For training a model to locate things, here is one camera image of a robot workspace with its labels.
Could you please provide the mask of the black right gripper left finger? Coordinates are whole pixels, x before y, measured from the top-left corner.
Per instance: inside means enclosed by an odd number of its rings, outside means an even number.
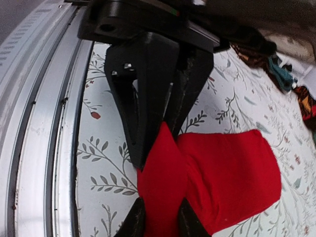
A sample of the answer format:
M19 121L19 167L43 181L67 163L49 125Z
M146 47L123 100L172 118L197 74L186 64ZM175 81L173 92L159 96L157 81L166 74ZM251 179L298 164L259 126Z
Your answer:
M138 197L123 221L115 237L143 237L145 231L145 204Z

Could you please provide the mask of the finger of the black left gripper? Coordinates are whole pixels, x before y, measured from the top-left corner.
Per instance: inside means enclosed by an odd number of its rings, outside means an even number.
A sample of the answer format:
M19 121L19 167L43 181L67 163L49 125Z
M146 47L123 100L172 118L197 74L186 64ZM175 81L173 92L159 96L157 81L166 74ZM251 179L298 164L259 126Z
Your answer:
M147 32L106 51L104 71L132 164L142 169L163 121L179 44Z
M180 51L173 86L164 115L164 121L173 136L179 134L213 67L212 51L207 52L200 49Z

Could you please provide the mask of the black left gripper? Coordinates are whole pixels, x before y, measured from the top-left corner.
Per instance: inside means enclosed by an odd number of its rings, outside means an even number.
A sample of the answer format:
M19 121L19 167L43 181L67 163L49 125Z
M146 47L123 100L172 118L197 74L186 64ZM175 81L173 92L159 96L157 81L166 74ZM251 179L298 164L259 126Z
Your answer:
M228 40L191 21L180 7L159 0L92 0L79 25L78 37L109 44L153 32L208 52L229 49Z

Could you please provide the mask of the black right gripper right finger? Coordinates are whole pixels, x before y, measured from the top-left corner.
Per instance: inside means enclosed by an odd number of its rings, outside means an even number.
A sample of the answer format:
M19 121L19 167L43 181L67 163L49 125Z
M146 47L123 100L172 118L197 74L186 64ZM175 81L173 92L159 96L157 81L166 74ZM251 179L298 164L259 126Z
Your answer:
M178 211L178 228L181 237L210 237L187 199L183 199Z

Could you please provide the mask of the red sock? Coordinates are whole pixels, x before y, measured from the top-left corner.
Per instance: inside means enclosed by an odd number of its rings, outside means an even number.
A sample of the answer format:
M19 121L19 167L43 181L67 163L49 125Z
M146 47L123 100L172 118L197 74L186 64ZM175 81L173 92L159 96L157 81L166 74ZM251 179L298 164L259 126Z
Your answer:
M137 182L147 237L179 236L184 199L212 235L265 211L281 196L277 160L258 130L174 139L163 123Z

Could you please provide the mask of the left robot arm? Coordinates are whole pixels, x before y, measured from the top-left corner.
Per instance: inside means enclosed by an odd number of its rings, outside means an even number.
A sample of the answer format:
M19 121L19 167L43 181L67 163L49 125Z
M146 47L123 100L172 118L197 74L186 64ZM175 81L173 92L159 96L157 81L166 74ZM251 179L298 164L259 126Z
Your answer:
M132 164L142 168L166 122L177 136L199 96L214 53L231 43L272 55L268 37L302 40L316 57L313 0L82 0L78 37L108 43L104 71Z

